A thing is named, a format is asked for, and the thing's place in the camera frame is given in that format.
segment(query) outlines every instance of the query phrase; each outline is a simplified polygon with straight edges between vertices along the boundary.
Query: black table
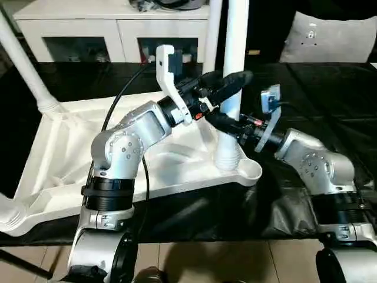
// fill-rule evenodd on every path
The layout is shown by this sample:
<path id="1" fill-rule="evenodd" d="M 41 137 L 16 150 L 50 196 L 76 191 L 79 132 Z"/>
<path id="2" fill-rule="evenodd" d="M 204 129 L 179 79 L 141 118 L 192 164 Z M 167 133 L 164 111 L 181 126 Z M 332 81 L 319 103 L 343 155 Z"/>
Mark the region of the black table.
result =
<path id="1" fill-rule="evenodd" d="M 36 66 L 59 101 L 116 95 L 138 69 L 137 64 L 46 63 Z M 309 121 L 291 108 L 283 109 L 278 127 L 294 127 L 321 139 L 332 150 L 347 155 L 355 165 L 356 184 L 377 208 L 377 70 L 369 64 L 266 64 L 246 68 L 253 82 L 243 93 L 242 112 L 260 114 L 261 90 L 281 83 L 282 98 L 293 103 Z M 195 76 L 200 66 L 188 66 Z M 1 192 L 12 197 L 28 157 L 41 115 L 16 69 L 0 78 L 3 107 L 17 107 L 16 117 L 3 123 Z M 133 83 L 127 94 L 158 91 L 154 70 Z M 238 184 L 208 187 L 150 200 L 142 242 L 241 241 L 246 239 L 314 238 L 316 225 L 306 189 L 289 166 L 271 154 L 245 153 L 263 167 L 253 187 Z M 0 245 L 69 245 L 78 216 L 41 223 L 26 235 L 0 233 Z"/>

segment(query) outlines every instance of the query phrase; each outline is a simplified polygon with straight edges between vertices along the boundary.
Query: metal bracket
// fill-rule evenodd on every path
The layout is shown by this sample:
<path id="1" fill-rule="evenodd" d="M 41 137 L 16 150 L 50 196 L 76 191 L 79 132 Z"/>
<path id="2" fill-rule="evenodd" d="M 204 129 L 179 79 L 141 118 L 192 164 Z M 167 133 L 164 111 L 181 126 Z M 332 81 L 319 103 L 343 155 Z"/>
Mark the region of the metal bracket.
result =
<path id="1" fill-rule="evenodd" d="M 266 129 L 262 137 L 260 138 L 257 146 L 255 147 L 255 152 L 261 152 L 264 145 L 268 141 L 277 121 L 279 121 L 282 115 L 282 108 L 279 106 L 280 101 L 280 84 L 271 86 L 268 90 L 262 91 L 262 112 L 264 114 L 271 114 L 271 120 L 268 122 Z"/>

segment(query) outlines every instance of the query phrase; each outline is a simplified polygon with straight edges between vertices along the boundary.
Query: white pillow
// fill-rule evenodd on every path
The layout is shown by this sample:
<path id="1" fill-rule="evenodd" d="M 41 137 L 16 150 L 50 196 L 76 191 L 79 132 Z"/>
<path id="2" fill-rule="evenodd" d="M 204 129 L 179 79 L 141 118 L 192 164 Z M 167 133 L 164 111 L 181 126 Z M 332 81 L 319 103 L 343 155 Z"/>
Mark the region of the white pillow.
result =
<path id="1" fill-rule="evenodd" d="M 297 12 L 280 62 L 366 62 L 376 34 L 377 17 L 334 21 Z"/>

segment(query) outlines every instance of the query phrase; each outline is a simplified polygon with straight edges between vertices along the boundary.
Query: tiled floor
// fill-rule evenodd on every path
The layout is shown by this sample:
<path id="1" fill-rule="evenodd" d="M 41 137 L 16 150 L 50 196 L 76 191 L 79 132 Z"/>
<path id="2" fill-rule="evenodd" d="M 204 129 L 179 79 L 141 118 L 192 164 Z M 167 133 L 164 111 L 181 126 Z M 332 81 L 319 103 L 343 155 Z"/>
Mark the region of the tiled floor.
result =
<path id="1" fill-rule="evenodd" d="M 70 253 L 69 246 L 4 249 L 54 270 L 54 279 L 63 277 Z M 169 283 L 318 283 L 315 255 L 320 249 L 315 240 L 141 244 L 135 272 L 158 266 L 168 273 Z M 0 274 L 2 283 L 46 282 L 4 262 Z"/>

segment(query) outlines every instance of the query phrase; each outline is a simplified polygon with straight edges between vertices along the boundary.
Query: white pipe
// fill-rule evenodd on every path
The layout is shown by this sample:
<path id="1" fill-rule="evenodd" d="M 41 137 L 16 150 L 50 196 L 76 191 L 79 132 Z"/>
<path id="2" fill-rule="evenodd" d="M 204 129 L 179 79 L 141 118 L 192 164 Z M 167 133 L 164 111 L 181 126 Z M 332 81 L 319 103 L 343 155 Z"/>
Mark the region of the white pipe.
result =
<path id="1" fill-rule="evenodd" d="M 212 72 L 215 68 L 222 6 L 223 0 L 210 0 L 210 16 L 207 22 L 206 53 L 204 54 L 203 74 Z"/>
<path id="2" fill-rule="evenodd" d="M 47 90 L 1 12 L 0 43 L 37 100 L 39 111 L 44 113 L 58 108 L 59 102 Z"/>
<path id="3" fill-rule="evenodd" d="M 226 31 L 224 76 L 243 71 L 246 50 L 247 22 L 249 19 L 249 0 L 229 0 Z M 240 117 L 241 94 L 235 94 L 221 105 L 221 112 L 238 120 Z M 240 160 L 237 140 L 219 132 L 215 164 L 219 169 L 233 170 Z"/>

